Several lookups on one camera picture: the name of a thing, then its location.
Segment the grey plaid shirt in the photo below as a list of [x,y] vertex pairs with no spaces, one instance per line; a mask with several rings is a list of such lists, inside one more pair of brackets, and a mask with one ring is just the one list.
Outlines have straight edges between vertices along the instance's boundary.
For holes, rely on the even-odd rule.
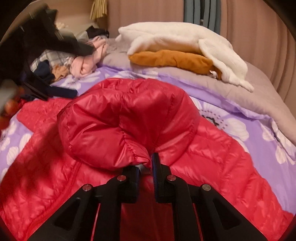
[[51,69],[53,69],[53,67],[56,65],[68,67],[72,64],[75,57],[75,55],[65,52],[45,50],[39,57],[37,57],[33,61],[30,68],[32,71],[35,71],[38,65],[45,60],[49,61],[49,66]]

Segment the blue grey window frame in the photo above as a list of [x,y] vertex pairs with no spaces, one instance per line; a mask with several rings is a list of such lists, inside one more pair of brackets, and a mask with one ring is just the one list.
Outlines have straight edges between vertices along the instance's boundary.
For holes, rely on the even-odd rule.
[[184,22],[201,25],[220,34],[220,0],[184,0]]

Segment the white fluffy blanket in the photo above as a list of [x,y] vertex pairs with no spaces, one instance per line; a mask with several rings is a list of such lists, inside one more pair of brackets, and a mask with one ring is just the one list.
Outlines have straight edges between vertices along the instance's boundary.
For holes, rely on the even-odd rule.
[[254,91],[245,80],[248,72],[245,61],[226,38],[206,27],[184,22],[138,22],[120,27],[118,33],[115,40],[129,44],[129,56],[160,50],[201,53],[222,72],[222,81]]

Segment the grey beige quilt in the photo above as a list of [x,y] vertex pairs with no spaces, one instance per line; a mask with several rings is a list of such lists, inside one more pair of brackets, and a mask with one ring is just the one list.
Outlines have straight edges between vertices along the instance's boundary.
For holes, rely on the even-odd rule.
[[206,87],[222,97],[234,101],[239,106],[258,114],[267,114],[274,119],[280,131],[295,144],[295,118],[276,92],[267,76],[258,68],[247,63],[247,80],[254,87],[249,92],[240,86],[224,83],[206,75],[197,75],[175,67],[143,67],[133,65],[127,57],[128,45],[118,43],[115,39],[107,40],[107,53],[102,60],[103,65],[143,73],[147,71],[156,75],[166,75],[183,82],[189,87]]

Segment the yellow curtain tassel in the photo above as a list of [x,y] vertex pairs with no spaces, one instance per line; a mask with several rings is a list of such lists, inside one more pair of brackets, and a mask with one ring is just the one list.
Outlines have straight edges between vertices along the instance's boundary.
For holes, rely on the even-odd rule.
[[108,0],[94,0],[90,11],[90,19],[96,20],[107,16]]

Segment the tan small garment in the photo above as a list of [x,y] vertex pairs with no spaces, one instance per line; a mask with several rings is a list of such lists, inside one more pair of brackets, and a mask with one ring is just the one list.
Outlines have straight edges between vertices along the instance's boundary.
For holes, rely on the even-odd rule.
[[69,74],[69,69],[66,66],[55,65],[52,69],[52,74],[55,77],[53,81],[57,82]]

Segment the red puffer down jacket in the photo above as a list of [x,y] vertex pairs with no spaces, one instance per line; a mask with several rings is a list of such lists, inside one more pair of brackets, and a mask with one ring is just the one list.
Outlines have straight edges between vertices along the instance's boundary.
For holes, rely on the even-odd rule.
[[174,85],[107,79],[74,100],[28,102],[17,118],[33,132],[1,182],[1,223],[17,240],[83,184],[103,184],[129,165],[150,169],[155,152],[187,183],[211,185],[268,240],[292,221],[250,154]]

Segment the pinkish beige curtain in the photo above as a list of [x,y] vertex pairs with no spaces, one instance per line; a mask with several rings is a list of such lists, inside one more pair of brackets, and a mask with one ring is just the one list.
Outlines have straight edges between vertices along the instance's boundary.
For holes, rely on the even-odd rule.
[[[184,21],[184,1],[108,1],[108,30],[137,22]],[[265,1],[221,1],[220,35],[262,70],[295,113],[295,37]]]

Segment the black garment by pillow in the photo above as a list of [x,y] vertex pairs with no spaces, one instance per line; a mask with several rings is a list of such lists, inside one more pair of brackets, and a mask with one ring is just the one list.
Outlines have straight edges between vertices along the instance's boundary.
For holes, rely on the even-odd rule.
[[90,26],[86,30],[86,32],[88,34],[88,38],[90,38],[90,39],[97,37],[97,36],[105,36],[105,37],[109,38],[108,30],[101,29],[101,28],[95,28],[94,26]]

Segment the pink folded garment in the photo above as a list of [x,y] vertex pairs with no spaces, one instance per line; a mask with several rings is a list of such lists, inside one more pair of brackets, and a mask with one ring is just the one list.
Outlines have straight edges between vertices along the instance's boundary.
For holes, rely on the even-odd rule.
[[97,64],[104,58],[108,47],[107,40],[100,36],[96,36],[86,44],[94,47],[94,52],[85,57],[76,57],[70,66],[71,75],[78,79],[96,70]]

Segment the purple floral duvet cover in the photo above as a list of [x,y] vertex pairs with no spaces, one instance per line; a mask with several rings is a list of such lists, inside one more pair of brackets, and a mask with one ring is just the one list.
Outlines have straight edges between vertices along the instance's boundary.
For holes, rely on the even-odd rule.
[[[106,66],[85,78],[90,86],[81,95],[100,82],[112,78],[154,79],[184,90],[200,116],[239,142],[245,152],[250,154],[255,169],[269,183],[282,209],[295,213],[295,146],[280,132],[271,118],[239,108],[212,95],[208,90],[186,88],[184,83],[170,76]],[[17,115],[1,136],[1,182],[33,135],[18,120]]]

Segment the mustard orange cushion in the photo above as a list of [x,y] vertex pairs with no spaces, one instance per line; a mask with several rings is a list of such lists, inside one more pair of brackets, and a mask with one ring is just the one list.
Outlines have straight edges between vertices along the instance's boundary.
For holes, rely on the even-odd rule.
[[131,63],[139,66],[175,67],[199,75],[208,75],[218,80],[222,79],[222,72],[214,66],[213,61],[200,54],[160,50],[142,51],[128,58]]

